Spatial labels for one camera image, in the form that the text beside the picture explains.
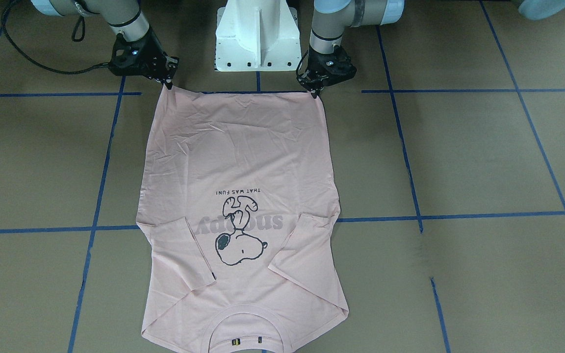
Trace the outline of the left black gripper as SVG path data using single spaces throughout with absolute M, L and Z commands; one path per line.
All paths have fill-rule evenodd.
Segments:
M 324 86 L 332 86 L 354 78 L 357 68 L 341 46 L 335 46 L 329 54 L 308 50 L 308 67 L 305 71 L 305 86 L 312 98 L 320 96 Z

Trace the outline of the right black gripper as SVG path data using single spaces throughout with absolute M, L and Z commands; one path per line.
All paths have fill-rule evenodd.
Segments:
M 117 34 L 108 69 L 116 76 L 154 79 L 171 90 L 179 60 L 167 55 L 150 27 L 142 38 L 134 42 L 128 42 L 121 33 Z

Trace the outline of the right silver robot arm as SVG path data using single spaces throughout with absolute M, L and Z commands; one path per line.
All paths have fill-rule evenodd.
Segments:
M 171 89 L 179 58 L 162 48 L 136 0 L 34 0 L 48 16 L 101 16 L 114 32 L 111 59 L 105 64 L 115 76 L 143 76 Z

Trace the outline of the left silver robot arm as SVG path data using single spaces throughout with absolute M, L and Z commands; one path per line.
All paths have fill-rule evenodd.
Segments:
M 348 27 L 395 23 L 404 13 L 404 0 L 316 0 L 313 4 L 307 66 L 296 70 L 300 85 L 314 98 L 328 86 L 354 78 L 357 68 L 342 46 Z

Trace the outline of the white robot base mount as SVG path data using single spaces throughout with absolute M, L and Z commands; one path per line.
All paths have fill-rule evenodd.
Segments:
M 220 72 L 284 72 L 300 62 L 297 11 L 284 0 L 229 0 L 215 34 Z

